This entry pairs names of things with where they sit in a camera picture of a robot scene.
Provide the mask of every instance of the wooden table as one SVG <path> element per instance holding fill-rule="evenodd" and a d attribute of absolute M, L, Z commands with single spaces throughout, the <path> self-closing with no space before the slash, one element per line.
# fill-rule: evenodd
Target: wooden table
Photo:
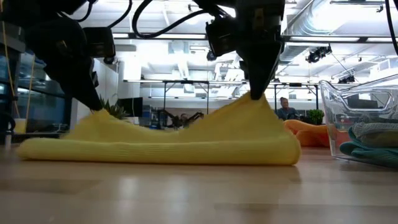
<path fill-rule="evenodd" d="M 305 150 L 295 167 L 0 159 L 4 224 L 397 222 L 397 172 L 327 150 Z"/>

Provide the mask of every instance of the yellow towel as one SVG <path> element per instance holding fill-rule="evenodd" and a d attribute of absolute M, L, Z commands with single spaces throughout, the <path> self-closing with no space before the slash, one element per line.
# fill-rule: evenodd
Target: yellow towel
<path fill-rule="evenodd" d="M 99 111 L 61 139 L 28 139 L 17 153 L 26 159 L 156 164 L 292 165 L 301 153 L 263 96 L 245 94 L 176 132 L 151 130 Z"/>

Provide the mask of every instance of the blue towel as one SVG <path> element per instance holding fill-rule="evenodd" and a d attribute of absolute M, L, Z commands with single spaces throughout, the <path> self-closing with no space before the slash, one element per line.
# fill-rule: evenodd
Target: blue towel
<path fill-rule="evenodd" d="M 351 128 L 348 133 L 353 141 L 345 142 L 340 146 L 340 151 L 343 154 L 358 159 L 369 159 L 377 164 L 398 168 L 398 148 L 364 146 L 361 141 L 356 138 Z"/>

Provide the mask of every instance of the person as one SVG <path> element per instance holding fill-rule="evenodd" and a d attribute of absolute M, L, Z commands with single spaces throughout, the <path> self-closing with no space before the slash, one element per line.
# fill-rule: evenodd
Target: person
<path fill-rule="evenodd" d="M 279 119 L 287 120 L 287 119 L 298 119 L 299 114 L 297 113 L 296 109 L 289 107 L 288 99 L 281 97 L 280 98 L 280 105 L 282 106 L 276 111 L 276 115 Z"/>

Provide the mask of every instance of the potted plant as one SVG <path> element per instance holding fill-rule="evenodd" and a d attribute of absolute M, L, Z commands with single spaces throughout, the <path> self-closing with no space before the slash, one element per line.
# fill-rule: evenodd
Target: potted plant
<path fill-rule="evenodd" d="M 102 98 L 102 96 L 99 97 L 101 100 L 102 107 L 106 109 L 106 111 L 114 116 L 117 119 L 124 119 L 127 116 L 127 113 L 125 112 L 124 108 L 122 106 L 119 106 L 117 104 L 111 105 L 109 103 L 109 100 L 106 100 Z"/>
<path fill-rule="evenodd" d="M 308 117 L 310 118 L 311 122 L 315 125 L 321 125 L 322 119 L 324 117 L 324 113 L 322 110 L 310 110 L 308 111 Z"/>

